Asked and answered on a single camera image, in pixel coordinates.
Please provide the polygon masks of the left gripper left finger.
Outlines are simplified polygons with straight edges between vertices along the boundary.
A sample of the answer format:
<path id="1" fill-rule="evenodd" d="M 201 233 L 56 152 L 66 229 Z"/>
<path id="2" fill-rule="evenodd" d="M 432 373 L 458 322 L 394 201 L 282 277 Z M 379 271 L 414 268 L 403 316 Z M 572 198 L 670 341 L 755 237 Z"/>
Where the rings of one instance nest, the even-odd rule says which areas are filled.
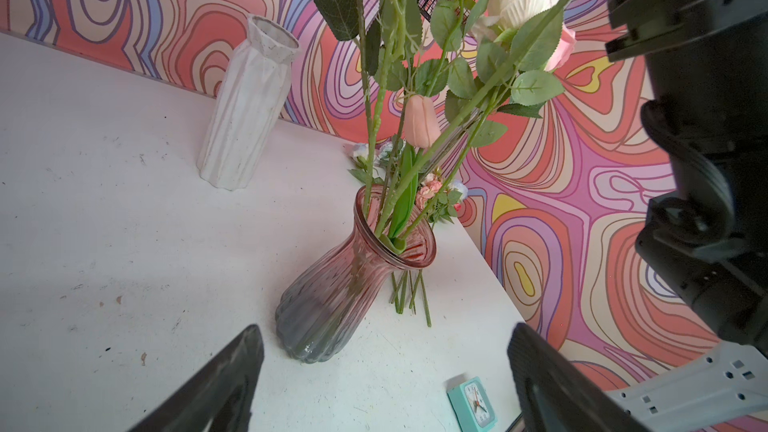
<path id="1" fill-rule="evenodd" d="M 263 338 L 247 326 L 134 431 L 246 431 L 264 361 Z"/>

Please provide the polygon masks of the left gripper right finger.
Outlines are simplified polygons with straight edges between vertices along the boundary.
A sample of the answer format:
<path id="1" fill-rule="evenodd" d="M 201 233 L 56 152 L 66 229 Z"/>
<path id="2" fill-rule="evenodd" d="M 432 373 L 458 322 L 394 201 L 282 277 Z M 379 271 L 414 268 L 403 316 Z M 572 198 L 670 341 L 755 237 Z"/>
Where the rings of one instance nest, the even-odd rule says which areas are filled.
<path id="1" fill-rule="evenodd" d="M 525 323 L 507 347 L 525 431 L 644 431 Z"/>

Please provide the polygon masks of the pink grey glass vase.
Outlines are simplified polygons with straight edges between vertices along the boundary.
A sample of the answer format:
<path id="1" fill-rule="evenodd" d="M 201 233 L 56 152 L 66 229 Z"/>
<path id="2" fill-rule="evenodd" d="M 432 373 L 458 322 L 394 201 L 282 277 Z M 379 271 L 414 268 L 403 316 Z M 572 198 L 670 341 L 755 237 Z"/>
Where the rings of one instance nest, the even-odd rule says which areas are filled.
<path id="1" fill-rule="evenodd" d="M 315 261 L 283 292 L 275 311 L 276 334 L 283 349 L 303 363 L 325 362 L 341 351 L 365 317 L 379 290 L 396 272 L 432 264 L 437 245 L 432 229 L 420 223 L 394 253 L 375 235 L 383 187 L 371 192 L 364 213 L 364 188 L 353 204 L 349 237 Z"/>

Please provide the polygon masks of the peach tulip bud stem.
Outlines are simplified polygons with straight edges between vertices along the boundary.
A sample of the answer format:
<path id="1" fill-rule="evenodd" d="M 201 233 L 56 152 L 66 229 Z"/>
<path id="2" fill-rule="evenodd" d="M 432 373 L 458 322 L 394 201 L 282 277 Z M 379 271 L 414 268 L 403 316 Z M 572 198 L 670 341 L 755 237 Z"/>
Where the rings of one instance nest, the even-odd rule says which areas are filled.
<path id="1" fill-rule="evenodd" d="M 420 95 L 411 96 L 405 106 L 402 130 L 405 146 L 399 160 L 398 181 L 394 186 L 394 189 L 402 186 L 404 191 L 394 201 L 387 232 L 387 238 L 397 253 L 405 249 L 405 239 L 401 235 L 408 227 L 418 189 L 418 175 L 410 180 L 404 180 L 403 176 L 414 170 L 414 164 L 419 156 L 428 150 L 440 135 L 441 130 L 432 99 Z"/>

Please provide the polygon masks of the light pink rose stem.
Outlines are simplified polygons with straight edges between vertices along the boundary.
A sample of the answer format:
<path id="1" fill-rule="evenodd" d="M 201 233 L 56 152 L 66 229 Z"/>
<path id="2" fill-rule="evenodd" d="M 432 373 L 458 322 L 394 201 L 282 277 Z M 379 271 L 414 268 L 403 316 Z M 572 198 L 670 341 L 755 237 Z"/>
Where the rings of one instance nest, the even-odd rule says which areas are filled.
<path id="1" fill-rule="evenodd" d="M 515 66 L 511 77 L 497 84 L 478 102 L 477 110 L 464 118 L 456 130 L 456 136 L 451 139 L 452 142 L 458 142 L 463 137 L 468 138 L 461 155 L 466 156 L 469 149 L 483 147 L 497 140 L 495 126 L 488 120 L 493 113 L 500 111 L 512 115 L 535 116 L 549 98 L 538 92 L 535 98 L 520 102 L 514 98 L 520 92 L 517 83 L 523 76 L 530 74 L 536 77 L 552 74 L 567 62 L 575 43 L 575 32 L 567 26 L 561 27 L 556 47 L 551 46 L 550 38 L 540 36 L 537 44 L 544 51 L 550 51 L 550 56 L 547 59 L 535 57 L 534 51 L 530 50 L 528 56 Z M 388 225 L 385 232 L 393 244 L 402 244 L 419 222 L 433 214 L 435 208 L 451 209 L 465 198 L 464 190 L 447 185 L 453 180 L 455 172 L 451 172 L 446 179 L 440 179 L 433 176 L 433 168 L 432 165 L 424 164 L 423 170 L 408 182 L 391 214 L 380 217 L 380 223 Z"/>

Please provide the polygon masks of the cream white rose stem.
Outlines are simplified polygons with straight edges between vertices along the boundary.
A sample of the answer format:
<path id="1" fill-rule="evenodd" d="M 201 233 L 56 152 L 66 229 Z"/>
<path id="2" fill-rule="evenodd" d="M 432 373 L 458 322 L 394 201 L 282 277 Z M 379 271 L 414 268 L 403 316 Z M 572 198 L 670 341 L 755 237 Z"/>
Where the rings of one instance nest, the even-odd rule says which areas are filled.
<path id="1" fill-rule="evenodd" d="M 404 175 L 404 180 L 420 173 L 424 164 L 432 165 L 435 172 L 453 150 L 462 153 L 468 138 L 458 142 L 451 139 L 464 118 L 477 110 L 478 102 L 497 84 L 511 77 L 515 66 L 530 50 L 535 57 L 547 59 L 551 52 L 537 44 L 539 37 L 550 38 L 551 46 L 556 47 L 561 27 L 566 26 L 563 0 L 439 0 L 430 21 L 422 17 L 416 0 L 409 0 L 407 14 L 407 29 L 415 38 L 406 45 L 403 63 L 390 74 L 403 87 L 386 91 L 386 97 L 399 95 L 403 108 L 390 139 L 392 158 L 381 185 L 383 194 L 374 229 L 375 236 L 390 247 L 393 245 L 385 232 L 388 225 L 381 224 L 380 217 L 391 214 L 394 201 L 404 191 L 402 186 L 394 186 L 405 146 L 402 130 L 408 99 L 413 95 L 432 99 L 441 135 L 419 156 L 414 170 Z M 562 86 L 555 79 L 555 71 L 538 77 L 523 76 L 517 83 L 520 92 L 514 98 L 525 102 L 538 92 L 548 100 L 559 95 Z M 373 186 L 373 170 L 369 166 L 364 196 L 367 213 L 371 209 Z"/>

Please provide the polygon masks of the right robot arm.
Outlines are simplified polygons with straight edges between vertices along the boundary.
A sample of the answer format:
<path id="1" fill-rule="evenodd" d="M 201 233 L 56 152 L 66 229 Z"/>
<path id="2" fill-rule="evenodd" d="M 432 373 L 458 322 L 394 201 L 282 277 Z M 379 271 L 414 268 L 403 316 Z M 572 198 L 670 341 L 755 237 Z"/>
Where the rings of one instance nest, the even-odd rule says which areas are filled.
<path id="1" fill-rule="evenodd" d="M 652 431 L 767 407 L 767 0 L 609 0 L 606 47 L 641 56 L 648 137 L 676 188 L 653 198 L 638 254 L 718 337 L 700 358 L 612 393 Z"/>

